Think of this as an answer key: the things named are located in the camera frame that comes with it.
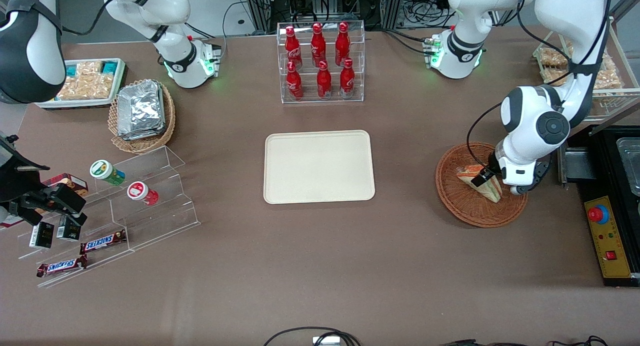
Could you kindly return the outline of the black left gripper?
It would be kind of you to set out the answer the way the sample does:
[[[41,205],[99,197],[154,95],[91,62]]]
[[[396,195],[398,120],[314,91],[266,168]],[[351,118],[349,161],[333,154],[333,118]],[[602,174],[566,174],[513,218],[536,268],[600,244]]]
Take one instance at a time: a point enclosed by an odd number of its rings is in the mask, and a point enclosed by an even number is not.
[[[491,185],[494,179],[493,173],[502,173],[502,164],[500,162],[501,157],[502,155],[500,151],[498,149],[494,149],[487,161],[488,169],[480,169],[477,175],[471,179],[471,185],[475,188],[480,188],[485,184]]]

